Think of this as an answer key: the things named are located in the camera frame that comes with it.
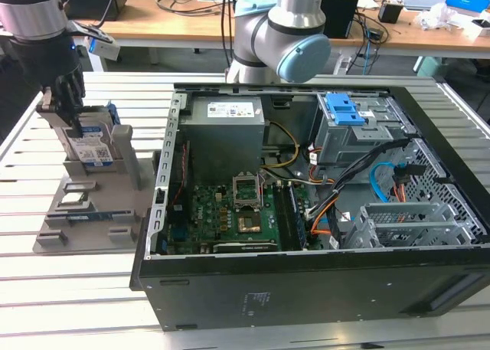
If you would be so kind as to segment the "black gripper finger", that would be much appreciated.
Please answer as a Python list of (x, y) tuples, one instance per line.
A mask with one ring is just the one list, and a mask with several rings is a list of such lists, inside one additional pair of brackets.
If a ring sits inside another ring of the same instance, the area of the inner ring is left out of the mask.
[(71, 127), (70, 136), (82, 136), (79, 114), (83, 110), (85, 86), (82, 72), (59, 76), (53, 87), (56, 114)]
[(38, 102), (38, 112), (51, 112), (52, 92), (50, 87), (42, 90), (42, 98)]

